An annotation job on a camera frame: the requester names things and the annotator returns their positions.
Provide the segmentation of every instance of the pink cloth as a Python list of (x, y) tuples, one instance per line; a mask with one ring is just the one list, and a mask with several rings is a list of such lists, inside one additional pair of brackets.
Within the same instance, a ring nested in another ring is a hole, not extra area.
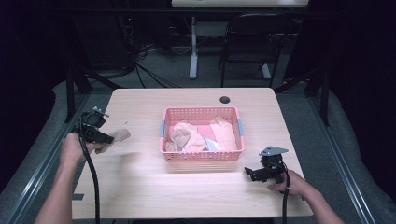
[(225, 120), (222, 116), (217, 116), (210, 121), (210, 127), (215, 134), (219, 150), (237, 150), (235, 134), (233, 133), (233, 125), (231, 123)]

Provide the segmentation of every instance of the wooden table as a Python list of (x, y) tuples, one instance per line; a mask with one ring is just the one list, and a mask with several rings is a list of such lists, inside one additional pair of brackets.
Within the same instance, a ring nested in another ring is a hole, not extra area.
[[(237, 161), (167, 162), (159, 150), (163, 111), (169, 106), (228, 106), (239, 110), (246, 149)], [(92, 153), (99, 178), (101, 218), (281, 217), (283, 195), (252, 182), (244, 167), (261, 169), (259, 152), (283, 147), (289, 169), (303, 174), (271, 89), (130, 89), (111, 96), (101, 128), (126, 128), (132, 136), (106, 153)], [(94, 218), (94, 190), (86, 165), (73, 201), (73, 219)], [(311, 216), (300, 197), (289, 196), (288, 216)]]

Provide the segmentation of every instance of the forearm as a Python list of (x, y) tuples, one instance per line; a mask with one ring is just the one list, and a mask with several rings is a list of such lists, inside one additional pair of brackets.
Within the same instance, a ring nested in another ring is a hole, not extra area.
[(341, 218), (335, 214), (330, 205), (324, 199), (323, 195), (318, 190), (312, 188), (309, 190), (309, 192), (305, 193), (303, 197), (311, 207), (318, 224), (344, 223), (343, 220), (341, 220)]
[(44, 202), (35, 223), (72, 223), (72, 183), (76, 165), (61, 164), (49, 196)]

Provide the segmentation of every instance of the chair leg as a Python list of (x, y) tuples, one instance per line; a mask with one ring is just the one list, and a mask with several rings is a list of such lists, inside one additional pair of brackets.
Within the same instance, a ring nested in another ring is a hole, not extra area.
[(274, 69), (272, 71), (270, 84), (268, 85), (269, 88), (272, 88), (272, 85), (273, 85), (273, 82), (274, 82), (274, 78), (275, 78), (275, 74), (276, 74), (276, 68), (277, 68), (277, 62), (274, 63)]
[(225, 77), (225, 59), (221, 60), (221, 87), (224, 87), (224, 77)]
[(218, 69), (221, 68), (221, 62), (222, 62), (222, 60), (223, 60), (223, 56), (222, 56), (222, 53), (221, 53)]

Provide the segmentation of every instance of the pink basket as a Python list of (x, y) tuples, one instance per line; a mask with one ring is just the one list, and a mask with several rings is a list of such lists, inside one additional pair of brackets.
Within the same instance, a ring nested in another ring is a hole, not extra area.
[[(221, 150), (221, 148), (216, 151), (200, 152), (167, 152), (165, 150), (166, 142), (171, 142), (170, 133), (174, 130), (175, 125), (182, 120), (187, 120), (188, 123), (198, 127), (198, 133), (201, 136), (215, 140), (209, 124), (216, 116), (222, 116), (232, 124), (237, 150)], [(175, 107), (166, 108), (163, 112), (160, 151), (167, 161), (236, 161), (244, 148), (243, 129), (236, 107)]]

